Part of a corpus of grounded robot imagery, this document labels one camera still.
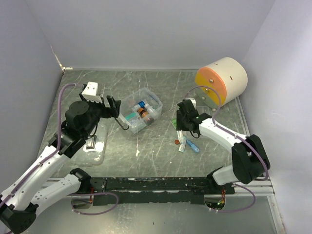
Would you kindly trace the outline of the green medicine box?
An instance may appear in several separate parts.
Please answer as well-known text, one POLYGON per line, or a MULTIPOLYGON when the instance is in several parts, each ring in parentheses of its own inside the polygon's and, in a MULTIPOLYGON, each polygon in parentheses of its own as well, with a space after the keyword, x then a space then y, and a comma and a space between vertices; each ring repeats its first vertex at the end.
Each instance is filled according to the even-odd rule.
POLYGON ((171 124, 176 129, 177 123, 176 123, 176 119, 175 118, 171 119, 171 124))

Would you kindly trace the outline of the clear plastic divider tray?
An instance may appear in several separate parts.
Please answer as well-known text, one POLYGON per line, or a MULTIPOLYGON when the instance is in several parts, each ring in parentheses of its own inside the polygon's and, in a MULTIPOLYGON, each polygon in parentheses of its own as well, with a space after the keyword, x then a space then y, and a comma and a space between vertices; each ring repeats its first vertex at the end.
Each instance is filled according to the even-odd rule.
POLYGON ((198 112, 198 116, 196 117, 196 119, 204 120, 213 117, 212 109, 206 105, 196 106, 196 110, 198 112))

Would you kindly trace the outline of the white tube packet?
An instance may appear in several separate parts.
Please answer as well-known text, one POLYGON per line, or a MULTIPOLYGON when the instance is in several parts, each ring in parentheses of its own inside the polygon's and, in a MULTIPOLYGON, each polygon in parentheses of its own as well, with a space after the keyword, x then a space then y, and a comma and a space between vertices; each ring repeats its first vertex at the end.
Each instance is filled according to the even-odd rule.
POLYGON ((185 146, 186 146, 186 141, 187 141, 187 138, 185 137, 184 133, 182 130, 180 131, 177 131, 177 138, 178 138, 178 141, 179 141, 179 152, 183 153, 185 151, 185 146))

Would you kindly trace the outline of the teal-header plastic sachet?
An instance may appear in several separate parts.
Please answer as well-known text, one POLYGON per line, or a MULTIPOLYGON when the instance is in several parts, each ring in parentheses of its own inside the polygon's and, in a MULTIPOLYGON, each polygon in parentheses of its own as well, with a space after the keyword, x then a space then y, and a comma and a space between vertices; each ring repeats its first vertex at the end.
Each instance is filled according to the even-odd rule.
POLYGON ((140 116, 138 112, 132 112, 131 114, 127 115, 125 119, 128 121, 129 126, 136 126, 140 121, 140 116))

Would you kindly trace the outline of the small blue-label vial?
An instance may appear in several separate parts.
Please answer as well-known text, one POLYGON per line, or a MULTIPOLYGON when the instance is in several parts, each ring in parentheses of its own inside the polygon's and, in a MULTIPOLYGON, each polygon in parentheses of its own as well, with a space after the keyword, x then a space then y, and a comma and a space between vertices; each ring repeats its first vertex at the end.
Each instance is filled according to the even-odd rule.
POLYGON ((141 101, 138 104, 136 104, 134 107, 131 108, 132 112, 138 112, 140 109, 145 108, 145 102, 141 101))

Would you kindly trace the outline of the clear plastic storage box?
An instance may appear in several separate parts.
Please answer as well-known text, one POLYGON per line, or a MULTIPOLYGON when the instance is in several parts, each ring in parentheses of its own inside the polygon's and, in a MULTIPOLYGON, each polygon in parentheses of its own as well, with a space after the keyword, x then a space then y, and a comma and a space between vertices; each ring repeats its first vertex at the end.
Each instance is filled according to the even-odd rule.
POLYGON ((138 91, 134 92, 133 94, 125 97, 124 99, 121 100, 119 119, 122 121, 123 124, 128 126, 128 130, 132 134, 137 134, 139 131, 149 126, 146 125, 146 123, 143 121, 140 115, 139 115, 140 121, 136 126, 129 126, 128 121, 125 119, 127 115, 132 113, 131 108, 141 101, 144 101, 145 104, 146 103, 150 104, 155 109, 156 116, 151 116, 153 117, 154 122, 161 116, 163 103, 161 102, 159 97, 155 93, 150 91, 148 88, 141 88, 138 91))

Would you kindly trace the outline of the white medicine bottle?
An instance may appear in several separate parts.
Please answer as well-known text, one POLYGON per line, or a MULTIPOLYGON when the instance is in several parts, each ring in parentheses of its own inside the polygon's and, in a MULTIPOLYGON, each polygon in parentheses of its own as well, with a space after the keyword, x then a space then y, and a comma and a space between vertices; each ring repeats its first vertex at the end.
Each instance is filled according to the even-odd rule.
POLYGON ((146 103, 144 107, 151 116, 156 116, 156 111, 150 104, 146 103))

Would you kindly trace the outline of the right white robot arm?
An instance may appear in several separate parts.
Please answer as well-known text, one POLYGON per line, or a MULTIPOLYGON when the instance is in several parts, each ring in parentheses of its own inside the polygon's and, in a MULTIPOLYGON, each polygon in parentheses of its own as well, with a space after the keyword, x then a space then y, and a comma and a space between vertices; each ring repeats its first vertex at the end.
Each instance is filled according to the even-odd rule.
POLYGON ((261 139, 253 134, 239 134, 218 123, 213 116, 199 114, 191 100, 177 104, 176 129, 189 132, 195 138, 212 139, 231 153, 232 164, 214 170, 212 179, 207 181, 207 189, 212 194, 219 193, 225 184, 241 182, 249 184, 261 175, 268 178, 270 162, 261 139))

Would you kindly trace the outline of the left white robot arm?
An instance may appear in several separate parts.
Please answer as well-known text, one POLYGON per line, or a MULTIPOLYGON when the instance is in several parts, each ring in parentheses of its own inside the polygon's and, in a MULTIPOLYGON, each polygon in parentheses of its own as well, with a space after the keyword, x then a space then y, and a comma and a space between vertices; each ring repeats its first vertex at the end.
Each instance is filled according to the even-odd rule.
POLYGON ((117 118, 121 101, 107 96, 89 100, 82 97, 65 112, 65 121, 58 127, 42 154, 30 168, 0 195, 0 219, 12 233, 27 230, 36 217, 52 204, 70 194, 84 195, 91 191, 91 177, 75 168, 61 181, 42 189, 50 176, 83 147, 101 118, 117 118))

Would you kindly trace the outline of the blue plastic applicator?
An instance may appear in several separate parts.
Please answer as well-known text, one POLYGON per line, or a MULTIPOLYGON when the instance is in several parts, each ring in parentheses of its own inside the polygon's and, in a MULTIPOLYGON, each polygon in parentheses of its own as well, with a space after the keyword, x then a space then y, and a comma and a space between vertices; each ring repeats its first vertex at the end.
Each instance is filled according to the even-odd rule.
POLYGON ((195 152, 199 153, 200 149, 190 140, 187 140, 186 143, 190 146, 190 148, 195 152))

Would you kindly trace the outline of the clear plastic box lid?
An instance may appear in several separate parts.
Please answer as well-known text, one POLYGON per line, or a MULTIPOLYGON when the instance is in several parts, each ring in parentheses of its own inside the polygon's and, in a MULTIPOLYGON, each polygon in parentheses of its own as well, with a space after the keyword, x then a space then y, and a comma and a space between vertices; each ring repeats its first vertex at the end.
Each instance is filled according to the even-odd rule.
POLYGON ((78 166, 98 166, 103 163, 108 136, 108 126, 103 120, 93 130, 86 143, 73 156, 73 163, 78 166))

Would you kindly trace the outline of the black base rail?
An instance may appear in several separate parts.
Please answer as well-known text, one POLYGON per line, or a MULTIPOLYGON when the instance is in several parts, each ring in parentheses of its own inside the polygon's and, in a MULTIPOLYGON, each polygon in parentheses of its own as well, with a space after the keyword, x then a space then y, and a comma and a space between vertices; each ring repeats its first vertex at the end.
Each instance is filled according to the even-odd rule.
POLYGON ((119 204, 179 203, 202 205, 205 196, 220 197, 222 192, 234 194, 231 183, 217 185, 211 176, 204 177, 93 177, 86 179, 78 194, 111 192, 119 197, 119 204))

